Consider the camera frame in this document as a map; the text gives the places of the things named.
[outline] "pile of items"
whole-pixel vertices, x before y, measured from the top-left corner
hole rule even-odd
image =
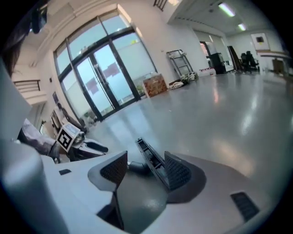
[[[196,72],[190,72],[188,74],[180,76],[180,81],[173,83],[170,85],[170,89],[174,90],[177,88],[180,88],[184,85],[187,85],[190,83],[191,80],[198,79],[198,74]]]

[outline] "desk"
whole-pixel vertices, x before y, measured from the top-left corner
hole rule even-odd
[[[277,51],[257,51],[257,57],[259,60],[260,74],[264,75],[270,70],[274,70],[273,60],[278,59],[284,64],[284,73],[289,73],[289,62],[292,59],[288,54]]]

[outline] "air vent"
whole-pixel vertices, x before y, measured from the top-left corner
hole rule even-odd
[[[260,211],[245,192],[231,194],[231,198],[246,222]]]

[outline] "black vent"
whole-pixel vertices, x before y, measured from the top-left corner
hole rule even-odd
[[[245,192],[234,193],[231,198],[246,222],[260,211]]]
[[[165,155],[165,171],[171,191],[180,188],[191,179],[190,169],[168,155]]]
[[[69,170],[69,169],[64,169],[64,170],[59,171],[60,175],[65,175],[65,174],[70,173],[70,172],[71,172],[71,170]]]
[[[101,169],[101,176],[115,183],[117,187],[122,182],[127,171],[127,155],[118,158]]]

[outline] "cardboard box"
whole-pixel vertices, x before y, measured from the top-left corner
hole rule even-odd
[[[155,95],[167,91],[167,86],[162,74],[144,80],[142,88],[147,97],[154,97]]]

